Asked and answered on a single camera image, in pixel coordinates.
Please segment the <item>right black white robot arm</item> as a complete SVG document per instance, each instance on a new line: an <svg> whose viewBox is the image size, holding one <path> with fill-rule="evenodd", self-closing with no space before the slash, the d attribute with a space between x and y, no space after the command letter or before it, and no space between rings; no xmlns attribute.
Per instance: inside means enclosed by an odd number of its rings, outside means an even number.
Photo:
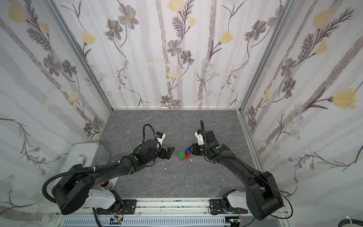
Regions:
<svg viewBox="0 0 363 227"><path fill-rule="evenodd" d="M284 206L273 175L246 164L228 146L215 144L206 147L195 143L186 150L194 156L204 156L208 161L223 165L243 183L245 198L228 198L231 207L249 210L257 220L263 220Z"/></svg>

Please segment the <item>upturned blue square lego brick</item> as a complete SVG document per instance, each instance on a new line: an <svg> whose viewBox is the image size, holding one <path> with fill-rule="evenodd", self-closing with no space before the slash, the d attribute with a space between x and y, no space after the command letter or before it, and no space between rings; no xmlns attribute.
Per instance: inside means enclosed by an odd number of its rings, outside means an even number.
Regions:
<svg viewBox="0 0 363 227"><path fill-rule="evenodd" d="M190 148L186 148L186 149L185 149L185 151L186 151L186 153L187 153L187 154L191 154L191 153L192 153L192 152L190 151Z"/></svg>

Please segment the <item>green square lego brick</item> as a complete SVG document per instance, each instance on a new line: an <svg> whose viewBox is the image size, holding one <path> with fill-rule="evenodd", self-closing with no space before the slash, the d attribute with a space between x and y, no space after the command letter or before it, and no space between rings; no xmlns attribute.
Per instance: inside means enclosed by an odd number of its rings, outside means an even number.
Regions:
<svg viewBox="0 0 363 227"><path fill-rule="evenodd" d="M179 158L180 158L180 160L184 160L186 158L185 153L179 152Z"/></svg>

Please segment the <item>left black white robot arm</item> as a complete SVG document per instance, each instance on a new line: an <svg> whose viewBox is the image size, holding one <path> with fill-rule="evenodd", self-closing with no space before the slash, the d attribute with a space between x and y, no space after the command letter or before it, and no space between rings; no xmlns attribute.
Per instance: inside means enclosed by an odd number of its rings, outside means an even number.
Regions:
<svg viewBox="0 0 363 227"><path fill-rule="evenodd" d="M124 156L110 164L89 167L77 164L69 171L49 178L42 187L42 193L46 199L58 205L63 215L69 215L91 198L89 192L94 185L136 173L157 158L170 159L174 150L174 147L158 148L141 144L135 154Z"/></svg>

